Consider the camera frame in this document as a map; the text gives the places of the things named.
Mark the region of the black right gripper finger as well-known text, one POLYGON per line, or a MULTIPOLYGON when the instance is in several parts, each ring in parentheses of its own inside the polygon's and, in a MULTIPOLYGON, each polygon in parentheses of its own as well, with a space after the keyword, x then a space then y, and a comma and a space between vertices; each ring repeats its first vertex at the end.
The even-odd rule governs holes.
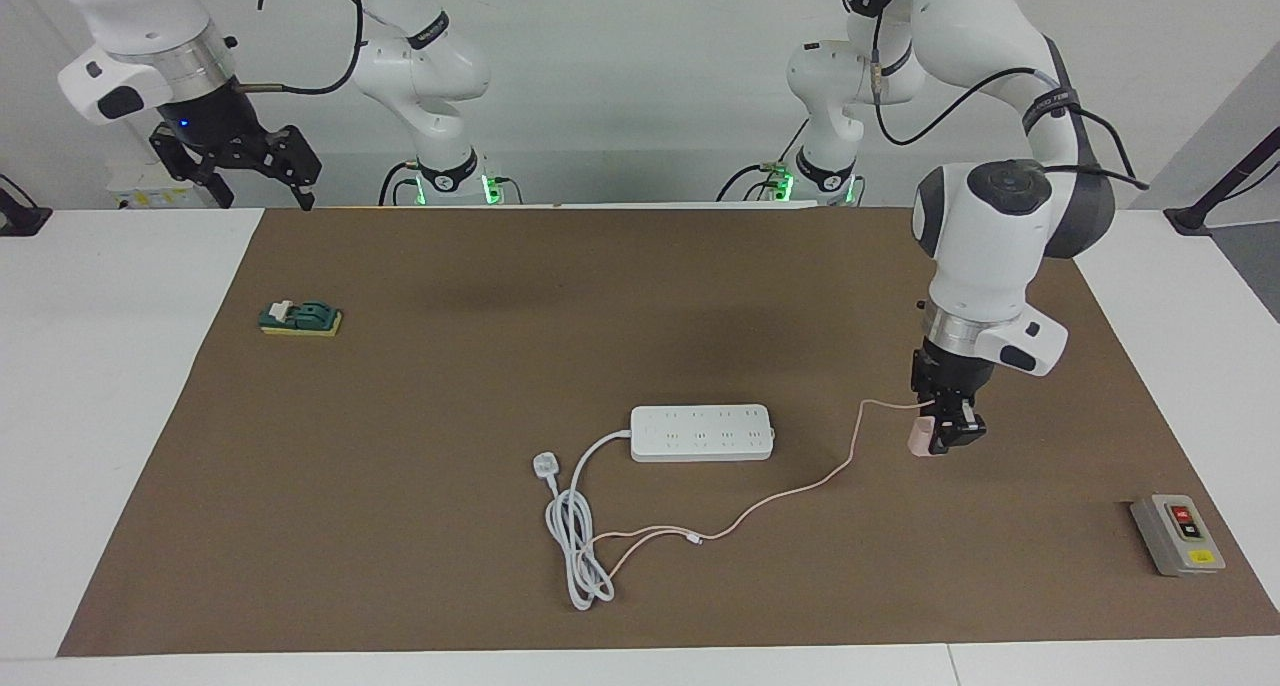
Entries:
POLYGON ((207 189, 218 209, 232 207, 233 191, 227 186, 224 177, 218 174, 214 159, 202 157, 200 163, 195 161, 175 136, 151 136, 150 145, 174 180, 189 180, 207 189))
POLYGON ((312 189, 323 172, 323 163, 297 125, 252 136, 250 150, 259 174, 287 186, 303 212, 314 209, 312 189))

